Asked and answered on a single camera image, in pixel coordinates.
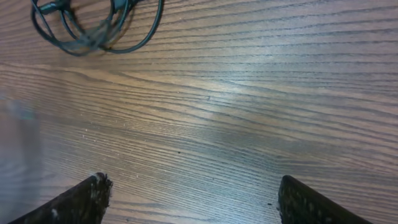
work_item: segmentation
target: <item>wooden table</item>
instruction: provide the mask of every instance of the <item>wooden table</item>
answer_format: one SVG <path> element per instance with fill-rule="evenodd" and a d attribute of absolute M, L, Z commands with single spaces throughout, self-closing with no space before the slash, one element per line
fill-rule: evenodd
<path fill-rule="evenodd" d="M 104 223 L 279 223 L 290 174 L 397 223 L 397 1 L 166 0 L 145 47 L 83 58 L 39 37 L 29 1 L 0 5 L 2 94 L 41 120 L 41 202 L 103 171 Z M 109 10 L 89 5 L 84 26 Z M 118 46 L 156 7 L 139 3 Z"/>

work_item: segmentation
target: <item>brown wooden surface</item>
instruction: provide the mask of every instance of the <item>brown wooden surface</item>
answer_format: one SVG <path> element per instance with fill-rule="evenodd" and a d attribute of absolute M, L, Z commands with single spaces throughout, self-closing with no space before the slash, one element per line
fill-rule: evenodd
<path fill-rule="evenodd" d="M 63 180 L 48 195 L 104 171 L 105 223 L 279 223 L 290 174 L 397 223 L 396 0 L 166 0 L 145 47 L 84 58 L 39 37 L 29 1 L 0 6 L 1 91 L 40 116 L 45 169 Z M 139 3 L 120 46 L 156 7 Z"/>

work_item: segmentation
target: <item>motion-blurred object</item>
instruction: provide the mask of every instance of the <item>motion-blurred object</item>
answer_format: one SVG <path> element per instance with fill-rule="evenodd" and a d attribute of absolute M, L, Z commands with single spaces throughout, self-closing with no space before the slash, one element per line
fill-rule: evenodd
<path fill-rule="evenodd" d="M 96 173 L 9 224 L 100 224 L 109 206 L 112 182 Z"/>
<path fill-rule="evenodd" d="M 39 120 L 26 104 L 0 100 L 0 223 L 36 202 L 42 175 Z"/>
<path fill-rule="evenodd" d="M 371 224 L 289 175 L 280 183 L 279 212 L 283 224 Z"/>

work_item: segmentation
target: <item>cable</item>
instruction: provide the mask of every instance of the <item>cable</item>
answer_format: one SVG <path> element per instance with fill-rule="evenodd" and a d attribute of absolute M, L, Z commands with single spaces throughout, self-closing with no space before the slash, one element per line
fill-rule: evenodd
<path fill-rule="evenodd" d="M 55 2 L 49 2 L 42 6 L 37 5 L 38 0 L 30 1 L 32 3 L 30 19 L 32 20 L 33 26 L 36 31 L 43 37 L 43 39 L 49 41 L 54 46 L 60 48 L 70 55 L 77 57 L 88 55 L 89 53 L 92 53 L 99 49 L 114 54 L 125 54 L 141 48 L 146 43 L 148 43 L 148 41 L 150 41 L 152 36 L 155 34 L 156 29 L 159 26 L 160 19 L 162 17 L 164 7 L 164 0 L 159 0 L 154 23 L 152 24 L 150 31 L 142 41 L 127 49 L 114 49 L 110 47 L 109 44 L 113 41 L 113 39 L 118 36 L 129 13 L 140 0 L 110 0 L 111 9 L 107 18 L 103 20 L 97 28 L 90 29 L 89 31 L 84 30 L 77 22 L 75 13 L 70 7 L 71 0 L 56 0 Z M 62 25 L 67 30 L 68 34 L 73 38 L 72 41 L 60 41 L 55 37 L 54 33 L 52 32 L 44 15 L 51 14 L 55 11 L 60 12 Z M 112 22 L 113 17 L 119 11 L 121 12 L 119 13 L 118 18 L 114 22 Z M 43 28 L 41 28 L 41 26 L 38 24 L 36 19 L 37 14 L 42 20 L 47 32 L 44 31 Z M 67 23 L 67 19 L 79 32 L 78 35 L 76 35 L 72 31 L 71 27 Z"/>

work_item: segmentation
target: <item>wire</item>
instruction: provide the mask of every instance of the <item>wire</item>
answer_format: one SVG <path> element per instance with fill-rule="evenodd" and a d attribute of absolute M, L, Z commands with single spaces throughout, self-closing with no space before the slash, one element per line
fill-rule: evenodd
<path fill-rule="evenodd" d="M 142 41 L 127 49 L 114 49 L 113 47 L 109 46 L 110 43 L 116 38 L 116 36 L 118 36 L 124 22 L 126 21 L 126 18 L 139 0 L 110 0 L 111 9 L 107 18 L 103 20 L 97 28 L 90 29 L 89 31 L 84 30 L 77 22 L 75 13 L 70 8 L 70 0 L 56 0 L 56 2 L 50 2 L 40 7 L 37 5 L 38 0 L 30 1 L 32 3 L 30 19 L 32 20 L 36 31 L 43 37 L 43 39 L 49 41 L 54 46 L 60 48 L 70 55 L 77 57 L 88 55 L 96 50 L 104 50 L 105 52 L 114 54 L 125 54 L 141 48 L 148 43 L 148 41 L 150 41 L 152 36 L 155 34 L 156 29 L 160 24 L 160 19 L 162 17 L 164 8 L 164 0 L 159 0 L 154 23 Z M 52 32 L 44 15 L 55 11 L 60 12 L 62 25 L 67 30 L 68 34 L 73 38 L 72 41 L 60 41 Z M 112 22 L 114 15 L 117 14 L 118 11 L 121 11 L 121 13 L 119 13 L 119 16 L 115 22 Z M 43 22 L 47 32 L 44 31 L 37 22 L 37 14 Z M 72 31 L 71 27 L 67 23 L 67 19 L 79 32 L 78 35 Z"/>

